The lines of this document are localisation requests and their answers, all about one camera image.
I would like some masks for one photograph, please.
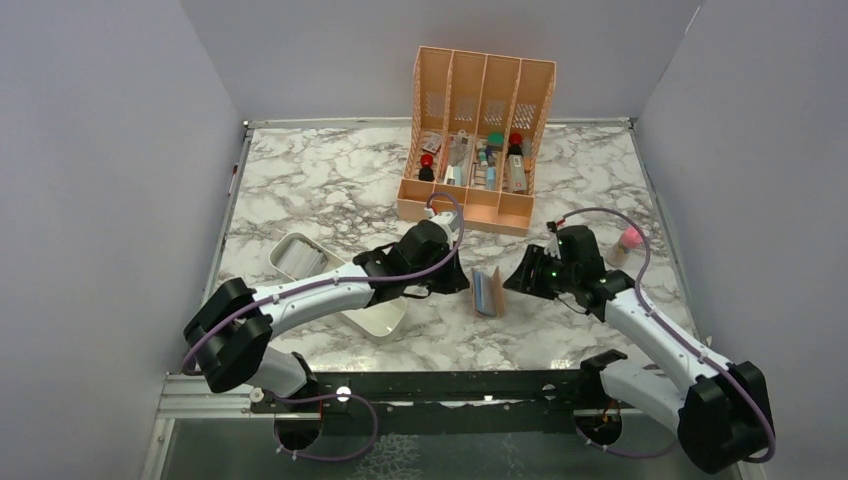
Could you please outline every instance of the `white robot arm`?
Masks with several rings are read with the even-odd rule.
[[[196,358],[213,392],[248,384],[284,398],[301,396],[311,375],[308,365],[297,354],[267,348],[270,339],[335,312],[397,298],[411,285],[444,294],[468,288],[459,257],[451,249],[458,223],[455,212],[439,214],[414,226],[395,244],[298,282],[255,289],[240,278],[225,282],[186,327],[184,337],[191,345],[187,358]],[[771,422],[759,369],[749,362],[732,364],[661,312],[646,311],[633,279],[620,270],[605,269],[587,227],[554,233],[547,248],[527,247],[504,287],[551,300],[574,295],[587,313],[626,335],[665,373],[657,376],[611,351],[599,356],[603,361],[595,357],[581,364],[587,374],[581,388],[630,404],[676,432],[684,451],[705,471],[718,471],[763,449],[762,425],[722,375],[704,361],[721,366],[742,384]],[[450,254],[454,256],[445,262]],[[650,300],[647,306],[656,308]],[[653,313],[666,320],[678,337],[697,345],[699,353],[683,348],[651,318]]]
[[[468,288],[451,248],[458,226],[456,212],[433,214],[394,244],[293,283],[251,289],[241,278],[228,280],[183,331],[191,346],[186,360],[196,359],[215,393],[247,384],[289,397],[306,383],[308,367],[268,342],[311,320],[395,299],[412,285],[443,294]]]
[[[710,350],[658,311],[626,273],[607,271],[589,228],[549,228],[554,233],[550,244],[528,246],[504,287],[547,299],[574,295],[587,313],[627,336],[665,374],[659,377],[611,351],[599,356],[603,361],[581,364],[581,370],[594,376],[595,389],[675,432],[683,450],[704,471],[715,473],[765,448],[773,424],[762,372],[750,362],[737,365]]]

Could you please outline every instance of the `marble countertop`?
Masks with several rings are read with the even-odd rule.
[[[278,283],[271,249],[301,232],[343,259],[396,241],[413,224],[397,219],[396,194],[410,141],[409,127],[259,129],[253,136],[217,280],[241,276],[248,285]],[[579,207],[616,208],[636,220],[654,253],[645,290],[692,331],[662,231],[654,215],[629,131],[624,127],[549,126],[536,173],[536,204],[526,238],[468,232],[463,268],[509,275],[528,242],[546,244],[545,222]],[[595,232],[602,251],[622,221],[605,214],[569,219]],[[644,255],[624,270],[635,276]],[[271,346],[304,355],[316,371],[424,371],[576,368],[611,348],[644,363],[632,342],[594,317],[559,302],[506,292],[507,315],[479,318],[470,293],[409,300],[397,339],[376,345],[334,318],[310,322]]]

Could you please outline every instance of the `small bottle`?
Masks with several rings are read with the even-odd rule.
[[[610,247],[606,255],[607,263],[611,267],[620,268],[627,263],[630,257],[630,250],[642,244],[642,237],[639,232],[632,226],[627,227],[627,230],[621,234],[618,241]]]

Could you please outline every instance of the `white tray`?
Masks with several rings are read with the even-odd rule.
[[[294,279],[288,276],[285,272],[277,268],[277,262],[283,255],[283,252],[288,248],[288,244],[292,240],[300,240],[311,245],[318,250],[324,252],[327,256],[327,266],[324,271],[330,271],[344,265],[346,262],[335,254],[315,243],[311,238],[302,233],[290,233],[280,240],[271,254],[268,256],[268,261],[271,262],[271,267],[280,273],[280,277],[286,282],[293,282]],[[406,300],[396,298],[390,302],[374,305],[363,310],[347,310],[333,314],[360,333],[365,335],[372,342],[383,344],[392,341],[400,331],[400,324],[406,316]]]

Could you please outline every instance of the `purple cable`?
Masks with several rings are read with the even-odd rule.
[[[659,457],[662,457],[663,455],[668,455],[669,453],[673,452],[674,450],[677,449],[677,445],[679,445],[677,442],[672,442],[671,445],[663,448],[662,450],[660,450],[658,452],[633,453],[633,452],[627,452],[625,450],[618,450],[616,448],[608,447],[606,445],[601,445],[597,442],[593,442],[592,440],[589,439],[589,437],[586,436],[585,433],[583,433],[583,430],[580,430],[580,427],[577,427],[577,434],[580,435],[581,437],[583,437],[583,440],[586,440],[587,445],[590,445],[594,448],[597,448],[598,450],[601,450],[604,453],[609,453],[610,455],[615,455],[616,457],[624,457],[624,458],[630,458],[630,459],[634,459],[634,460],[647,460],[649,458],[659,458]]]
[[[457,255],[457,252],[459,252],[459,245],[460,245],[460,243],[462,243],[462,236],[465,233],[465,219],[462,218],[462,206],[459,204],[459,202],[457,202],[456,199],[453,198],[451,195],[448,195],[447,193],[444,193],[444,192],[435,192],[435,193],[431,194],[430,198],[427,199],[427,207],[430,206],[430,202],[435,197],[445,197],[448,200],[450,200],[450,202],[453,203],[453,206],[456,208],[457,215],[459,215],[459,233],[458,233],[457,238],[456,238],[456,243],[454,243],[453,248],[451,249],[450,252],[448,252],[448,254],[445,256],[445,258],[438,261],[435,265],[433,265],[429,268],[426,268],[424,270],[421,270],[420,272],[409,273],[409,274],[406,274],[406,275],[394,275],[394,276],[384,276],[384,277],[339,277],[338,282],[339,283],[342,283],[342,282],[374,283],[374,282],[402,282],[402,281],[406,281],[406,280],[415,280],[416,278],[421,278],[425,275],[429,275],[429,274],[435,272],[436,270],[442,268],[448,262],[450,262],[453,259],[453,257],[455,257]],[[284,290],[284,291],[279,293],[279,298],[280,299],[287,298],[287,297],[290,297],[292,295],[297,295],[298,293],[302,293],[302,292],[305,292],[305,291],[308,291],[308,290],[312,290],[313,288],[323,287],[325,285],[333,285],[334,283],[335,283],[335,281],[331,278],[328,278],[328,279],[325,279],[325,280],[318,280],[316,282],[312,282],[312,283],[309,283],[309,284],[306,284],[306,285],[301,285],[301,286],[293,288],[291,290]],[[264,305],[272,303],[273,301],[274,301],[273,296],[269,296],[269,297],[262,298],[260,300],[256,300],[255,302],[247,304],[244,307],[236,310],[235,312],[230,314],[230,316],[225,318],[223,321],[221,321],[220,323],[218,323],[217,325],[212,327],[208,332],[206,332],[206,335],[201,337],[200,340],[198,340],[197,343],[195,343],[191,347],[191,349],[189,349],[185,358],[183,358],[183,363],[182,363],[182,366],[180,367],[180,371],[182,371],[182,372],[190,371],[191,362],[194,360],[194,357],[195,357],[195,355],[197,355],[197,352],[199,352],[200,349],[203,348],[203,346],[206,345],[207,342],[209,342],[210,338],[212,338],[218,332],[223,330],[227,325],[229,325],[233,321],[235,321],[236,318],[240,317],[241,315],[244,315],[245,313],[253,310],[254,308],[262,307]]]
[[[330,399],[330,398],[350,397],[350,398],[352,398],[352,399],[354,399],[358,402],[361,402],[363,405],[368,407],[368,411],[371,412],[371,419],[374,420],[374,429],[371,431],[371,438],[368,439],[368,443],[366,443],[364,447],[360,448],[359,450],[357,450],[353,453],[349,453],[347,455],[342,455],[342,456],[339,456],[339,457],[324,457],[324,456],[321,456],[321,455],[312,455],[311,453],[300,453],[300,450],[297,450],[297,453],[295,453],[295,451],[289,450],[288,448],[284,447],[282,442],[280,442],[279,432],[278,432],[277,426],[275,425],[274,426],[274,440],[277,442],[277,446],[279,447],[279,449],[277,450],[277,453],[286,452],[287,454],[292,455],[294,458],[300,457],[300,458],[305,458],[307,460],[318,460],[320,462],[346,462],[348,460],[353,460],[354,458],[356,458],[356,457],[362,455],[363,453],[367,452],[377,442],[377,435],[379,435],[379,426],[377,424],[377,411],[374,410],[374,406],[371,405],[371,402],[369,402],[368,400],[365,400],[364,398],[360,397],[359,395],[356,395],[354,393],[343,393],[343,394],[328,393],[326,395],[318,395],[316,397],[306,397],[306,398],[298,398],[298,399],[283,398],[283,397],[277,396],[274,393],[272,393],[272,395],[274,395],[274,398],[278,402],[286,403],[286,404],[289,404],[289,405],[297,405],[299,403],[310,403],[310,402],[323,402],[324,400],[327,400],[327,399]]]
[[[645,299],[644,295],[642,294],[642,277],[645,276],[645,272],[648,270],[648,264],[651,262],[650,240],[645,235],[645,232],[643,232],[642,229],[639,228],[639,225],[637,225],[636,222],[634,222],[627,215],[625,215],[625,214],[623,214],[623,213],[621,213],[617,210],[613,210],[611,208],[605,208],[605,207],[578,208],[577,210],[574,210],[572,212],[569,212],[569,213],[566,213],[565,215],[563,215],[562,219],[565,220],[566,218],[568,218],[572,215],[578,215],[578,214],[585,213],[585,212],[604,212],[604,213],[609,213],[609,214],[615,215],[615,216],[623,219],[627,223],[629,223],[633,228],[636,229],[637,232],[639,232],[639,236],[642,237],[642,243],[644,243],[644,245],[645,245],[645,263],[642,264],[642,268],[639,269],[639,273],[636,275],[636,280],[635,280],[635,283],[636,283],[636,286],[635,286],[636,298],[639,300],[639,304],[642,305],[642,308],[644,308],[646,312],[651,312],[651,318],[653,318],[654,321],[656,321],[657,324],[663,330],[666,331],[666,333],[671,335],[671,337],[674,338],[677,341],[677,343],[679,343],[681,346],[683,346],[683,348],[685,348],[690,353],[692,353],[692,355],[700,357],[701,351],[698,350],[698,348],[696,348],[694,345],[689,343],[683,336],[681,336],[679,333],[677,333],[677,331],[675,331],[671,327],[671,325],[669,325],[662,317],[660,317],[656,312],[654,312],[653,309],[651,308],[651,306],[648,305],[648,301]],[[754,415],[757,417],[757,420],[760,422],[760,424],[763,427],[763,430],[766,432],[766,438],[768,440],[768,451],[761,457],[750,457],[750,458],[746,459],[745,461],[749,462],[749,463],[765,463],[765,462],[771,460],[772,457],[774,457],[775,451],[777,449],[777,445],[776,445],[776,439],[774,437],[774,430],[772,430],[771,424],[769,424],[769,421],[766,418],[766,415],[763,413],[763,410],[760,408],[759,405],[757,405],[757,402],[755,402],[754,399],[751,398],[751,395],[749,395],[748,392],[745,391],[745,389],[742,387],[742,385],[740,385],[739,382],[736,381],[736,379],[733,378],[733,376],[730,375],[730,373],[728,373],[724,369],[724,367],[719,365],[718,362],[716,362],[715,360],[713,360],[713,359],[711,359],[710,357],[707,356],[707,357],[704,358],[704,363],[706,363],[707,365],[712,367],[716,372],[719,373],[719,375],[724,377],[724,379],[727,380],[727,382],[730,383],[730,385],[733,386],[734,389],[736,389],[736,391],[739,393],[739,395],[742,397],[742,399],[745,400],[745,403],[747,403],[748,406],[751,407],[751,410],[754,411]],[[665,450],[662,450],[662,452],[664,452],[664,453],[662,453],[662,452],[660,452],[660,453],[662,453],[664,455],[665,453],[668,453],[670,451],[671,451],[670,449],[666,448]],[[628,458],[652,458],[652,457],[632,457],[631,456],[631,457],[628,457]]]

